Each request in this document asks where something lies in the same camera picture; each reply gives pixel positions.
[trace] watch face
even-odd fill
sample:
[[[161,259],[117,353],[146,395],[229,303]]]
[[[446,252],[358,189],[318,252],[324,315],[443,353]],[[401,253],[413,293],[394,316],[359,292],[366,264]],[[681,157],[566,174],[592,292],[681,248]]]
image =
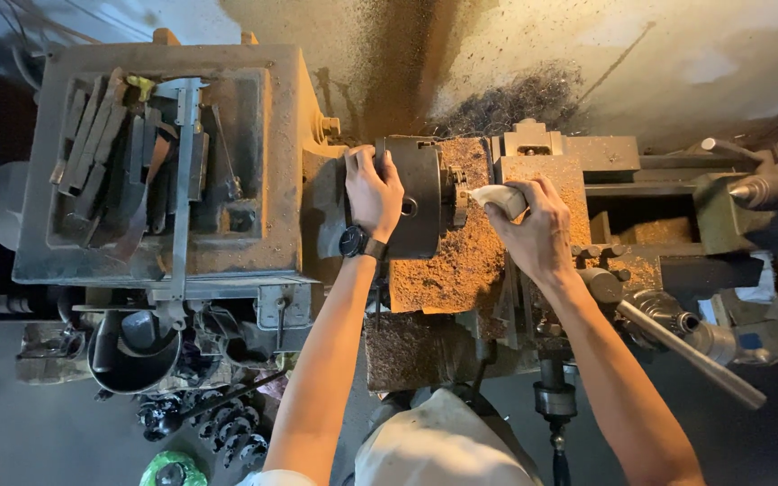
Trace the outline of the watch face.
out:
[[[340,243],[338,246],[340,248],[340,254],[345,257],[354,257],[358,255],[364,239],[365,234],[359,226],[347,228],[340,236]]]

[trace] person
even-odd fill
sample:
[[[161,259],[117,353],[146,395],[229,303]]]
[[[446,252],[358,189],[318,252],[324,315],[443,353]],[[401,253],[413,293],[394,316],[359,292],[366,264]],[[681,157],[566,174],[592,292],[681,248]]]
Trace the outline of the person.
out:
[[[373,146],[350,149],[344,158],[353,221],[385,243],[404,195],[392,155],[385,152],[380,175]],[[575,271],[569,210],[553,184],[543,177],[506,185],[524,193],[530,207],[524,220],[515,224],[491,203],[486,214],[563,324],[593,414],[629,484],[704,484],[686,434]],[[264,468],[248,483],[329,483],[376,264],[367,255],[344,260],[281,400]],[[535,467],[522,465],[463,401],[442,389],[371,434],[357,454],[355,481],[541,484]]]

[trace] lathe handle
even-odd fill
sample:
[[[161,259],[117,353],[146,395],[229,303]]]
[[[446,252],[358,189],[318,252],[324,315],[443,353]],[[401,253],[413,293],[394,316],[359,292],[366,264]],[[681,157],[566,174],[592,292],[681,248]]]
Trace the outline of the lathe handle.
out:
[[[638,324],[659,342],[686,358],[696,369],[704,373],[707,378],[750,409],[758,410],[767,401],[764,393],[759,392],[728,368],[701,354],[696,348],[676,337],[672,332],[644,312],[638,310],[634,305],[623,300],[620,304],[617,304],[617,311],[633,323]]]

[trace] forearm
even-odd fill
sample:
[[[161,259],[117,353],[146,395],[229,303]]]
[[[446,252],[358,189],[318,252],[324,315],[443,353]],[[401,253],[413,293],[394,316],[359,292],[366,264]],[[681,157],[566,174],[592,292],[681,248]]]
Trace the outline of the forearm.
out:
[[[686,434],[574,271],[543,288],[593,414],[632,484],[703,483]]]
[[[329,483],[375,266],[367,256],[341,266],[287,385],[264,470],[291,469]]]

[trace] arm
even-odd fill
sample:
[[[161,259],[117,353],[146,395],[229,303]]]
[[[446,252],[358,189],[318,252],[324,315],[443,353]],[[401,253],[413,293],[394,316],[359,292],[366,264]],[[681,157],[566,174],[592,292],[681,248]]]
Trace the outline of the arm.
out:
[[[353,222],[385,243],[401,216],[404,189],[392,155],[386,152],[383,180],[373,156],[370,145],[348,150],[346,186]],[[364,255],[341,265],[281,400],[264,470],[295,470],[329,484],[376,265]]]
[[[572,345],[602,435],[630,484],[704,484],[692,445],[572,265],[569,209],[546,178],[508,182],[530,213],[486,212],[513,260],[545,294]]]

